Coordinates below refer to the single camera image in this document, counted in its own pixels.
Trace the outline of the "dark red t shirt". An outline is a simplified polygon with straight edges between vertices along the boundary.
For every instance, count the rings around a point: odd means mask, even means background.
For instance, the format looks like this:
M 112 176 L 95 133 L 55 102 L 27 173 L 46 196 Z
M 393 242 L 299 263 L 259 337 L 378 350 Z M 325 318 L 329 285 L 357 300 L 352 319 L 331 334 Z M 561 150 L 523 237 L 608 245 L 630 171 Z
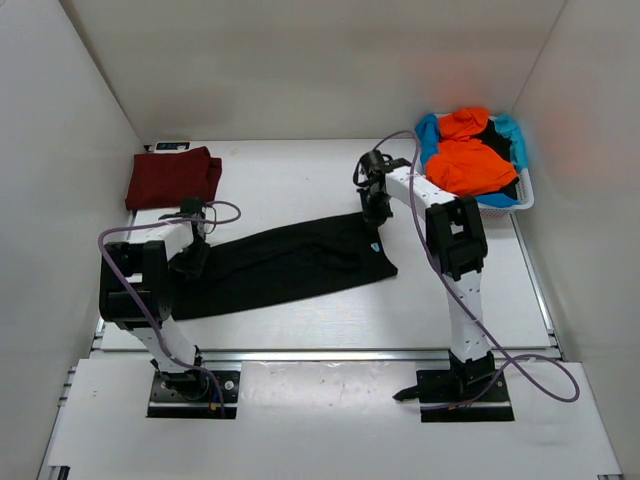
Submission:
M 222 160 L 206 147 L 178 153 L 134 156 L 125 198 L 129 211 L 177 207 L 185 198 L 215 199 L 222 176 Z

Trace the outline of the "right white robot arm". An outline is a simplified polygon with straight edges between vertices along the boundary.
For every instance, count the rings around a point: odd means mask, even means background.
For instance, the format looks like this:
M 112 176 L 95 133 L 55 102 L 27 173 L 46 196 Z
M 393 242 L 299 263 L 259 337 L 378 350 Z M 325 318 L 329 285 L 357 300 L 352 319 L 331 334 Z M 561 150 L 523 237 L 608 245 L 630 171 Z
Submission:
M 438 374 L 431 385 L 406 389 L 395 399 L 404 401 L 427 393 L 443 393 L 450 402 L 476 397 L 495 372 L 483 330 L 481 277 L 488 245 L 476 200 L 440 189 L 417 173 L 409 161 L 378 150 L 358 160 L 352 181 L 365 222 L 376 228 L 392 217 L 392 199 L 411 209 L 429 264 L 447 292 L 449 369 Z

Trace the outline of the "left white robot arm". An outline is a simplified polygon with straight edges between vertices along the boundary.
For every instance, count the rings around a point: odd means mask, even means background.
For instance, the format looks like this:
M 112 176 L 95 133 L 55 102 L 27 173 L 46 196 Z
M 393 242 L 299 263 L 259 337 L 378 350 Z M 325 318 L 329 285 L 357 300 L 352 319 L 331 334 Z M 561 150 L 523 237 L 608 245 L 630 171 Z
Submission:
M 136 241 L 108 242 L 127 231 L 111 228 L 98 237 L 102 256 L 99 311 L 102 319 L 136 337 L 152 355 L 152 365 L 165 386 L 188 401 L 207 398 L 214 389 L 203 370 L 199 348 L 186 339 L 172 319 L 172 268 L 202 271 L 208 247 L 204 223 L 206 203 L 182 201 L 174 214 L 148 226 Z

